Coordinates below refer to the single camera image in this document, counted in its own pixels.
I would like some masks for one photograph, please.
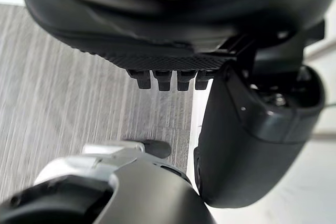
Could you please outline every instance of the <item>screw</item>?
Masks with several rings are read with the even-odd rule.
[[[278,39],[286,39],[289,35],[289,32],[287,31],[280,31],[278,32]]]
[[[21,196],[14,196],[13,198],[10,199],[9,204],[12,207],[18,207],[21,203]]]
[[[282,94],[276,94],[275,105],[276,106],[286,105],[286,100],[284,99],[284,96]]]

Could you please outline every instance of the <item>white floor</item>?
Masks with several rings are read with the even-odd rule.
[[[24,5],[23,0],[0,0],[0,3]],[[336,1],[327,14],[327,39],[308,48],[310,54],[336,39]],[[311,65],[322,75],[328,93],[328,102],[336,101],[336,52],[314,61]],[[207,91],[194,91],[190,149],[189,177],[193,178],[192,151],[197,146],[201,130]],[[336,133],[336,108],[326,109],[316,127],[317,132]],[[221,223],[335,223],[336,212],[336,139],[312,140],[283,180],[259,202],[242,209],[211,209]]]

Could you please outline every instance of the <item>striped carpet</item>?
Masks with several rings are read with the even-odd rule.
[[[27,10],[0,5],[0,200],[84,143],[155,139],[186,170],[192,90],[139,90],[123,69],[60,43]]]

